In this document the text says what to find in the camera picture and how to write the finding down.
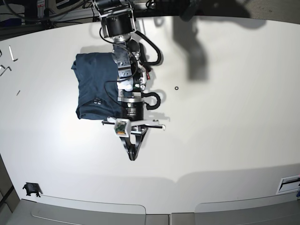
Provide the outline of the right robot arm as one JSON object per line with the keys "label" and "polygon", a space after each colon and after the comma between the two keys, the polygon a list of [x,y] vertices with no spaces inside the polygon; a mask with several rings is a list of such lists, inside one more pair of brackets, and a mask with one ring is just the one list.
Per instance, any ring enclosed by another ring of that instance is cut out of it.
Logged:
{"label": "right robot arm", "polygon": [[[158,120],[145,120],[144,110],[156,110],[161,105],[161,98],[155,92],[146,93],[146,83],[150,79],[150,67],[161,62],[159,48],[144,34],[136,29],[134,6],[129,0],[94,0],[93,7],[99,13],[101,21],[100,37],[111,39],[112,55],[118,67],[118,97],[113,102],[120,108],[120,117],[108,117],[103,124],[113,125],[115,134],[131,161],[136,160],[142,142],[149,128],[165,129]],[[143,58],[142,45],[132,38],[137,34],[157,53],[155,62]]]}

